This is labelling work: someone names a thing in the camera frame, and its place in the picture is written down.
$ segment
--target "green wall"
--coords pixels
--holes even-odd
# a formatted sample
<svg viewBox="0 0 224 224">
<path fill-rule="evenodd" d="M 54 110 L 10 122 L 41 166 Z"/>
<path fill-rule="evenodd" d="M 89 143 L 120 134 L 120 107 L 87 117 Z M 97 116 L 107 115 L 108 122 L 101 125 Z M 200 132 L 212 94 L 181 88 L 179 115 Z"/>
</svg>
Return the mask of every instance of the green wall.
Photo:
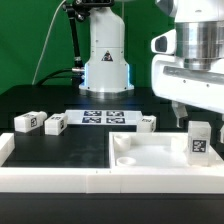
<svg viewBox="0 0 224 224">
<path fill-rule="evenodd" d="M 0 3 L 0 93 L 19 84 L 31 84 L 54 12 L 61 0 L 10 0 Z M 125 57 L 131 65 L 131 82 L 137 87 L 150 86 L 150 64 L 153 54 L 150 40 L 173 27 L 172 19 L 155 6 L 154 0 L 124 3 L 126 24 Z M 122 3 L 113 11 L 122 15 Z M 89 58 L 89 21 L 78 24 L 81 54 Z M 69 22 L 60 10 L 53 27 L 38 77 L 73 65 Z M 50 81 L 49 84 L 70 84 Z"/>
</svg>

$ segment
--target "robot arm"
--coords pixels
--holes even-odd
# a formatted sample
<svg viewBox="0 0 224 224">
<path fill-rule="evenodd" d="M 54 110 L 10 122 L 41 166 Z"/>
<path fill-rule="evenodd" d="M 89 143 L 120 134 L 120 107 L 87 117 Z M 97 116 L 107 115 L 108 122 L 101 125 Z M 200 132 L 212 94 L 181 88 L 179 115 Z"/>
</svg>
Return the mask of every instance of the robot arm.
<svg viewBox="0 0 224 224">
<path fill-rule="evenodd" d="M 156 0 L 156 5 L 168 16 L 175 17 L 178 0 Z"/>
<path fill-rule="evenodd" d="M 155 3 L 175 17 L 175 29 L 151 42 L 159 53 L 152 62 L 155 94 L 173 101 L 177 119 L 186 115 L 184 104 L 224 114 L 224 0 Z"/>
</svg>

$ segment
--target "metal cylinder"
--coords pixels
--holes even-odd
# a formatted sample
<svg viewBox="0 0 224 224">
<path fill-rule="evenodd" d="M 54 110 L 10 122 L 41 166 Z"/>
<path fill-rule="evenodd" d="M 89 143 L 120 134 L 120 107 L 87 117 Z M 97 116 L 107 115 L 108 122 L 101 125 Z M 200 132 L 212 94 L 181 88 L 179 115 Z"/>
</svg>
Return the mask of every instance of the metal cylinder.
<svg viewBox="0 0 224 224">
<path fill-rule="evenodd" d="M 210 70 L 211 62 L 224 57 L 224 21 L 176 23 L 176 56 L 190 70 Z"/>
</svg>

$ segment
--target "blue light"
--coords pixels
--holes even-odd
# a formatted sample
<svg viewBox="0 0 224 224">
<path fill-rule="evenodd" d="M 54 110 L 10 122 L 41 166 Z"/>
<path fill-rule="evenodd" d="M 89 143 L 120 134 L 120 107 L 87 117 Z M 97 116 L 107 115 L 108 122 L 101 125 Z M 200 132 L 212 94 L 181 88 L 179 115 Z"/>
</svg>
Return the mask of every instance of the blue light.
<svg viewBox="0 0 224 224">
<path fill-rule="evenodd" d="M 87 79 L 88 79 L 88 65 L 85 64 L 84 86 L 87 86 Z"/>
<path fill-rule="evenodd" d="M 128 65 L 128 86 L 131 86 L 131 83 L 130 83 L 130 65 Z"/>
</svg>

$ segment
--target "table surface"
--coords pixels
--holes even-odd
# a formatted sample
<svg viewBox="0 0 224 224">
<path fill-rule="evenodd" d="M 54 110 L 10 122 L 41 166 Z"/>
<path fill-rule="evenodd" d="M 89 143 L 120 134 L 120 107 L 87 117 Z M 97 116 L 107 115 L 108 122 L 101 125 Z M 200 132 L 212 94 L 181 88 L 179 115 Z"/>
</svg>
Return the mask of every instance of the table surface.
<svg viewBox="0 0 224 224">
<path fill-rule="evenodd" d="M 150 88 L 117 100 L 78 95 L 70 86 L 15 86 L 0 96 L 0 134 L 14 132 L 13 119 L 29 111 L 48 115 L 75 110 L 134 110 L 157 117 L 158 132 L 176 128 L 171 103 Z M 221 115 L 187 107 L 191 120 L 209 121 L 211 144 L 217 141 Z M 109 132 L 134 132 L 135 126 L 69 125 L 60 136 L 45 136 L 43 127 L 27 134 L 15 132 L 16 148 L 4 167 L 109 167 Z M 223 223 L 223 195 L 185 194 L 0 194 L 2 223 Z"/>
</svg>

